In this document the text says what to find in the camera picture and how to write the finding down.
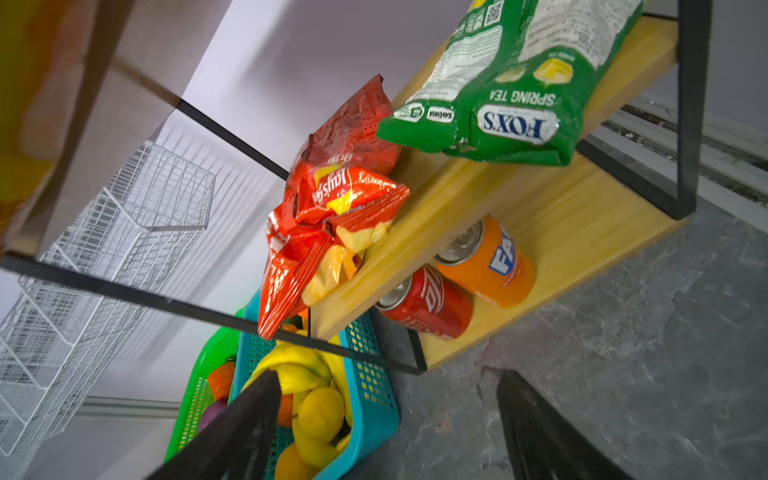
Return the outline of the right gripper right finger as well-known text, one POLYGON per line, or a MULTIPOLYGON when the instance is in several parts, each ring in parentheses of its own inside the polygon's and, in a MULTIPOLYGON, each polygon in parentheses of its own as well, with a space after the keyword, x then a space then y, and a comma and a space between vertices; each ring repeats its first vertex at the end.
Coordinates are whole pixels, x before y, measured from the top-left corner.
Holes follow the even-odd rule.
POLYGON ((503 371, 496 397, 516 479, 631 479, 520 373, 503 371))

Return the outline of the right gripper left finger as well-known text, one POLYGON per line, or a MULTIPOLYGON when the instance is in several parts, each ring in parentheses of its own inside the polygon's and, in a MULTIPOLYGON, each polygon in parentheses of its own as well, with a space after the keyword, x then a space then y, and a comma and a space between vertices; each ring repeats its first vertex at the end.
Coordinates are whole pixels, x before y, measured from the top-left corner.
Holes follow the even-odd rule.
POLYGON ((272 370, 254 380, 151 479, 263 479, 281 402, 272 370))

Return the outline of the yellow banana bunch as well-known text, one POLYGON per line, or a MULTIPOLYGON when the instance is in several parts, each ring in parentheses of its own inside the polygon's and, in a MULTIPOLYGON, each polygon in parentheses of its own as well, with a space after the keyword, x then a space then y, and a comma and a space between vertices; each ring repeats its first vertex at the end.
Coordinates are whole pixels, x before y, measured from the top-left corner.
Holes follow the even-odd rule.
POLYGON ((278 374, 283 395, 292 395, 320 387, 335 387, 344 400, 345 420, 350 427, 353 426, 349 387, 341 356, 279 342, 259 361, 240 391, 244 391, 267 370, 273 370, 278 374))

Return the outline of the red Lays chips bag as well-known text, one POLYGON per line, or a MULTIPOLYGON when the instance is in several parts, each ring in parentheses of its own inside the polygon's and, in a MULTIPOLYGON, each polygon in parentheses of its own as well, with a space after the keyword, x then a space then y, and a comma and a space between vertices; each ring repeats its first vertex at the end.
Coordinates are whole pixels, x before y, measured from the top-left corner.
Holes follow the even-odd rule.
POLYGON ((285 320, 350 280, 360 254, 388 233, 409 197, 409 188, 389 177, 401 146, 377 136, 392 112, 376 75, 302 146, 283 200, 267 219, 262 338, 273 338, 285 320))

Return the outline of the green Fox's candy bag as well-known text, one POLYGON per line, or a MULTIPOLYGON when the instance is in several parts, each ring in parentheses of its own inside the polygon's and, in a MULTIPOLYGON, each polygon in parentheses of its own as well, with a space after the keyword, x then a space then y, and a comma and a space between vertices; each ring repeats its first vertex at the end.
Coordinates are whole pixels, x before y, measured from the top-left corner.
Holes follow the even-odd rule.
POLYGON ((380 139, 476 162, 565 167, 642 1, 475 1, 380 139))

